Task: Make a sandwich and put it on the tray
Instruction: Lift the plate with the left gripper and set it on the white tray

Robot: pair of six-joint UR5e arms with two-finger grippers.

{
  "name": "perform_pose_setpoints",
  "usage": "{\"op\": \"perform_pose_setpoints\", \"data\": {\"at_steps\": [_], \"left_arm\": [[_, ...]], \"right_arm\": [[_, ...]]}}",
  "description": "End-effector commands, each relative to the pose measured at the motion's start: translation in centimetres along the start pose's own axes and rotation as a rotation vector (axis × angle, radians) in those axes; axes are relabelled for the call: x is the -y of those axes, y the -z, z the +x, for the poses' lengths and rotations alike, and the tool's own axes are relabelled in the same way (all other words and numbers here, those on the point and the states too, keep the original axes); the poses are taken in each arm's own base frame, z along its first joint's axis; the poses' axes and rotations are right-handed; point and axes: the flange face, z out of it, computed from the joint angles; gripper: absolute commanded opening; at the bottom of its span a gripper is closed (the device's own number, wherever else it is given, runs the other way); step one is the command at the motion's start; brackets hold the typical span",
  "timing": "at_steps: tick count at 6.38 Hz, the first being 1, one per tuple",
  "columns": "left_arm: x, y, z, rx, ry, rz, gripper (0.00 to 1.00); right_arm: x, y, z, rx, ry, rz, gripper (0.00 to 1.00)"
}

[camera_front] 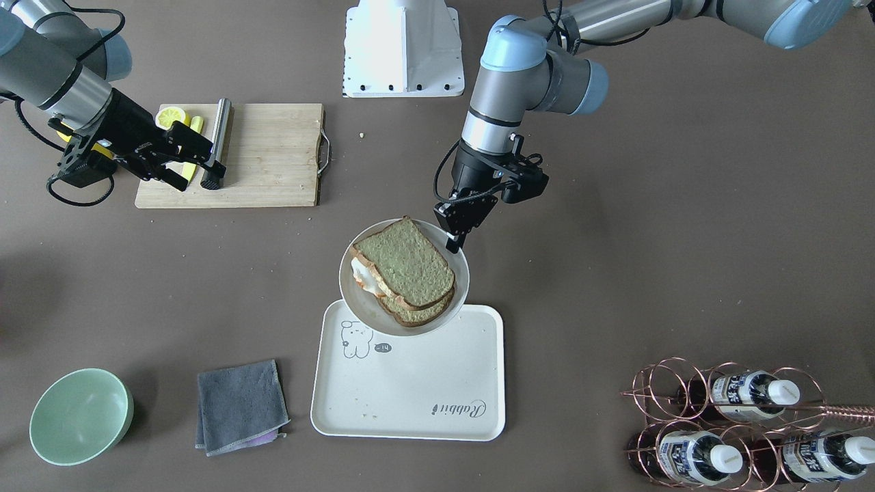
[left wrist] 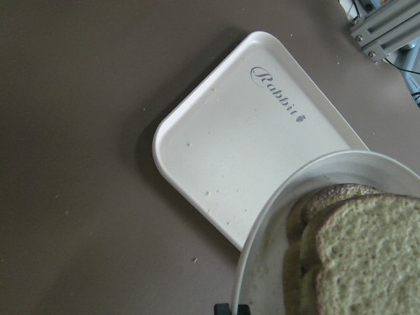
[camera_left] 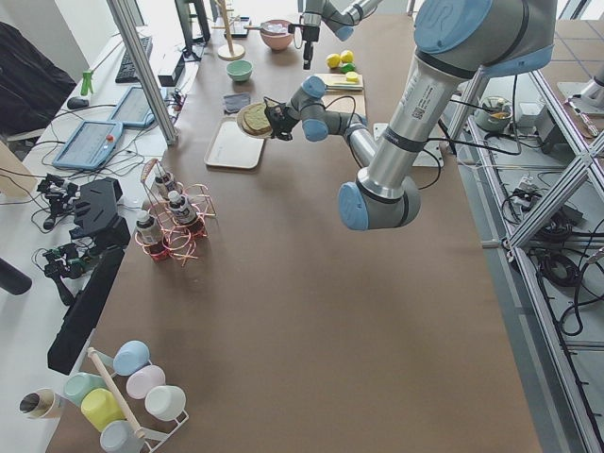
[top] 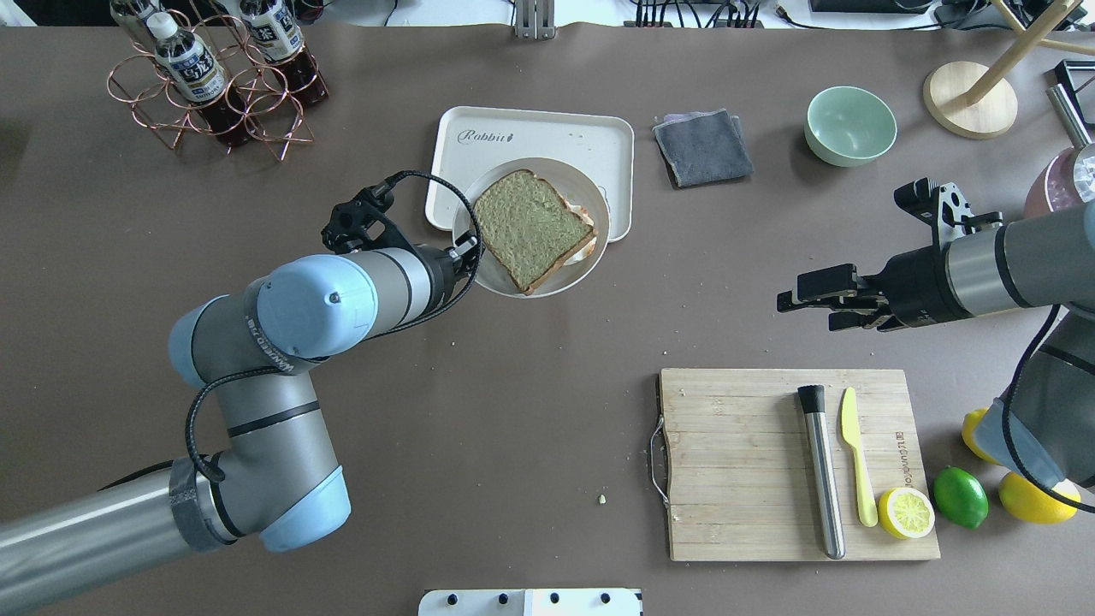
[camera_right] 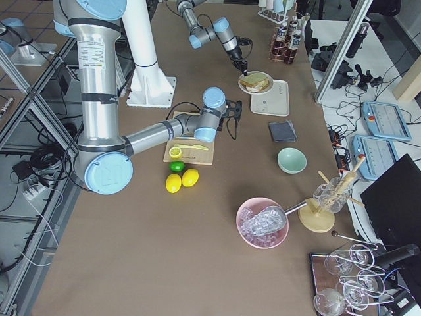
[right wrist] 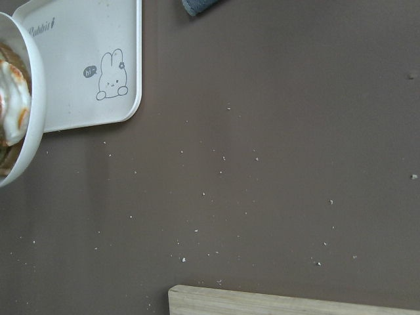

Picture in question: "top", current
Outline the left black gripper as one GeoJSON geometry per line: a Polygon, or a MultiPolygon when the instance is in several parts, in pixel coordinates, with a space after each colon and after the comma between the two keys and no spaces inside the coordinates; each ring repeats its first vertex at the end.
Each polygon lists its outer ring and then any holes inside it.
{"type": "Polygon", "coordinates": [[[480,234],[472,229],[450,248],[411,243],[387,213],[394,205],[388,190],[364,190],[334,206],[322,229],[326,248],[341,256],[370,253],[396,261],[415,292],[426,303],[450,303],[462,278],[472,277],[482,256],[480,234]]]}

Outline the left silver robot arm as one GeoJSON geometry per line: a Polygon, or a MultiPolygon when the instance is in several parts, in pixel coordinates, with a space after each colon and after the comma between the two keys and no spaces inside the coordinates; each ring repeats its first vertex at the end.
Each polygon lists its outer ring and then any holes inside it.
{"type": "Polygon", "coordinates": [[[310,373],[358,342],[440,315],[476,276],[480,230],[414,245],[387,181],[337,205],[326,253],[178,319],[169,358],[197,390],[186,453],[3,526],[3,613],[24,613],[257,535],[301,548],[351,515],[310,373]]]}

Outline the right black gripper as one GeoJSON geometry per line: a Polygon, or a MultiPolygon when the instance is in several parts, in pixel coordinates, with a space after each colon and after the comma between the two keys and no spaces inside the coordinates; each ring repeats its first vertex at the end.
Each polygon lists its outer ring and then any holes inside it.
{"type": "Polygon", "coordinates": [[[802,274],[791,291],[779,293],[777,312],[829,309],[830,332],[896,332],[971,318],[950,288],[947,249],[950,242],[1001,226],[1003,214],[975,216],[955,184],[927,178],[897,188],[894,200],[930,226],[930,246],[889,258],[873,284],[852,263],[802,274]]]}

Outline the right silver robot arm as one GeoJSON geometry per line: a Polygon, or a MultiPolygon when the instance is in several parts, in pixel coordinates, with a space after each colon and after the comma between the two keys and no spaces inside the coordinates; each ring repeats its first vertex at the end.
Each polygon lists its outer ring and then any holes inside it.
{"type": "Polygon", "coordinates": [[[1091,512],[1091,200],[1003,222],[998,213],[975,216],[953,183],[914,181],[894,199],[927,225],[927,246],[897,254],[879,274],[851,263],[802,274],[779,294],[779,312],[825,309],[832,332],[898,332],[1035,311],[975,445],[1052,500],[1091,512]]]}

